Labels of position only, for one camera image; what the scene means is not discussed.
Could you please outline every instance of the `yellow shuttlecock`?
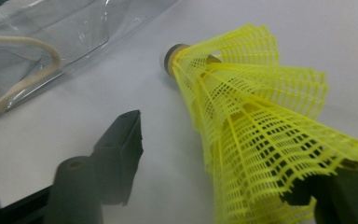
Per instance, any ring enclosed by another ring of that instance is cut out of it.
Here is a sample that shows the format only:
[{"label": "yellow shuttlecock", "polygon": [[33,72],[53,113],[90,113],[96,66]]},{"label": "yellow shuttlecock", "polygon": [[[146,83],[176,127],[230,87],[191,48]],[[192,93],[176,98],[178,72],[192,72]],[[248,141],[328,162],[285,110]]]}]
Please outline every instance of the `yellow shuttlecock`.
[{"label": "yellow shuttlecock", "polygon": [[314,119],[324,105],[324,73],[279,66],[274,36],[245,25],[164,58],[213,178],[215,223],[296,223],[309,206],[280,199],[296,179],[333,175],[358,161],[358,139]]}]

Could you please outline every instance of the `plastic shuttlecock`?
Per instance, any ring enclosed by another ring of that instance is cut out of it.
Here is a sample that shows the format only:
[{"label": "plastic shuttlecock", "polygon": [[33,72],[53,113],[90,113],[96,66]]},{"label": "plastic shuttlecock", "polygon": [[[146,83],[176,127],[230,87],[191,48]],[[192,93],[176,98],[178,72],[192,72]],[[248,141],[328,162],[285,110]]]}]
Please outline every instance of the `plastic shuttlecock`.
[{"label": "plastic shuttlecock", "polygon": [[216,223],[295,223],[313,206],[280,199],[296,179],[333,175],[358,161],[358,139],[314,119],[324,105],[324,73],[279,66],[274,36],[245,25],[164,61],[202,137],[212,175]]}]

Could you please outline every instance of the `white surface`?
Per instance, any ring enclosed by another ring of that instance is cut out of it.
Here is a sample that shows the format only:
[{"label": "white surface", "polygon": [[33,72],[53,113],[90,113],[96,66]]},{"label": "white surface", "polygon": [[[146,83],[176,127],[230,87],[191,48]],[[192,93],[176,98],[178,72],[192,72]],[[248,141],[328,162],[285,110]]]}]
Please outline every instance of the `white surface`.
[{"label": "white surface", "polygon": [[358,137],[358,1],[180,0],[0,118],[0,203],[50,185],[61,161],[89,155],[118,115],[140,109],[145,154],[130,203],[105,207],[105,223],[213,223],[200,137],[158,57],[172,42],[194,44],[248,22],[277,36],[282,65],[328,73],[319,121]]}]

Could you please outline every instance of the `black plastic object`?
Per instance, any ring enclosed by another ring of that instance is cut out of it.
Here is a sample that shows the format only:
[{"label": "black plastic object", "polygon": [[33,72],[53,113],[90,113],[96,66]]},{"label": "black plastic object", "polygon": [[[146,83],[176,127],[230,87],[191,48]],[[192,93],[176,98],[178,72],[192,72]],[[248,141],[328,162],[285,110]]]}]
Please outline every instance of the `black plastic object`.
[{"label": "black plastic object", "polygon": [[358,162],[344,161],[337,175],[315,175],[297,180],[293,192],[282,196],[291,205],[306,205],[317,200],[318,224],[358,224]]},{"label": "black plastic object", "polygon": [[141,113],[119,116],[90,157],[64,161],[54,183],[0,208],[0,224],[98,224],[101,203],[127,204],[143,154]]}]

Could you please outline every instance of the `yellow plastic mesh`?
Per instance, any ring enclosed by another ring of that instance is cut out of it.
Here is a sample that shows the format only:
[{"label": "yellow plastic mesh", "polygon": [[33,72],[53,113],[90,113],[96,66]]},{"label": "yellow plastic mesh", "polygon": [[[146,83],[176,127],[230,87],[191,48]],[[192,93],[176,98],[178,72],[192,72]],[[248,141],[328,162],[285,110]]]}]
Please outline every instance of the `yellow plastic mesh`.
[{"label": "yellow plastic mesh", "polygon": [[[209,61],[213,55],[221,63]],[[187,49],[172,70],[212,175],[215,223],[296,223],[312,216],[279,196],[295,179],[333,175],[358,161],[358,140],[314,119],[324,73],[278,65],[266,27],[245,25]]]}]

